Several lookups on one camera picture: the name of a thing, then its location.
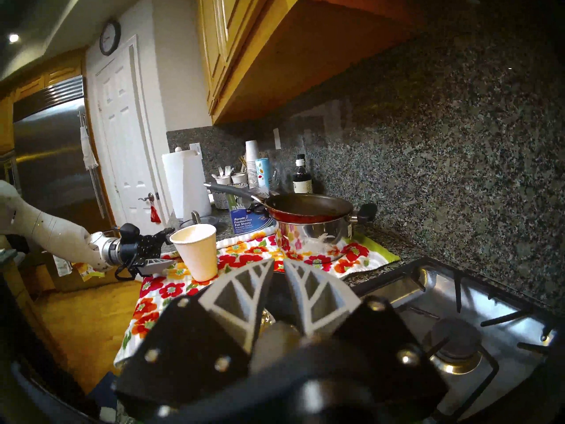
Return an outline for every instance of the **stainless steel stovetop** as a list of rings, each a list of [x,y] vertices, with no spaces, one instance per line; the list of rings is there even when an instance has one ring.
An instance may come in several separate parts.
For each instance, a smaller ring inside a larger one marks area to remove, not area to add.
[[[447,275],[420,267],[368,294],[391,302],[450,388],[430,424],[464,419],[503,397],[545,359],[557,335],[533,310]]]

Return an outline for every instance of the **stainless steel refrigerator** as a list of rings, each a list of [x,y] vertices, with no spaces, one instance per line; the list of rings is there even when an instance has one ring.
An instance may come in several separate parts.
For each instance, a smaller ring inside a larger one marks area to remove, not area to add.
[[[111,226],[97,172],[83,161],[84,115],[78,76],[15,102],[13,135],[22,198],[92,233]]]

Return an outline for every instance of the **blue cup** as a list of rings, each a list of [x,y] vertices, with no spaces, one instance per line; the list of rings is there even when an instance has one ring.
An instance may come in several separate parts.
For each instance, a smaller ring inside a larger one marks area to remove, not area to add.
[[[255,160],[257,166],[257,181],[260,187],[270,188],[269,181],[271,179],[271,163],[269,158],[259,158]]]

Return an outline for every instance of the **white door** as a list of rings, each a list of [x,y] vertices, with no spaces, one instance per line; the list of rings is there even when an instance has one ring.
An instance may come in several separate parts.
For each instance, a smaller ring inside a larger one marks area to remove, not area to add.
[[[159,232],[163,225],[151,222],[150,202],[139,200],[149,193],[155,196],[156,188],[134,90],[134,73],[130,46],[96,76],[96,91],[125,221],[137,226],[142,235],[148,235]],[[157,200],[154,205],[163,219]]]

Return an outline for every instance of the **door handle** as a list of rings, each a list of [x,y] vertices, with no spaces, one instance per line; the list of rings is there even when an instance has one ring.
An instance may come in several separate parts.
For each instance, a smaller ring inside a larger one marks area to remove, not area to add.
[[[153,193],[149,193],[147,197],[140,197],[138,200],[142,200],[144,202],[150,201],[151,203],[153,203],[153,201],[155,200],[155,196],[153,196]]]
[[[98,186],[95,180],[95,171],[91,168],[90,172],[90,180],[92,181],[92,187],[94,188],[94,195],[96,196],[96,203],[98,204],[98,210],[100,211],[100,216],[104,219],[104,209],[102,208],[102,202],[100,200],[100,196],[98,196]]]

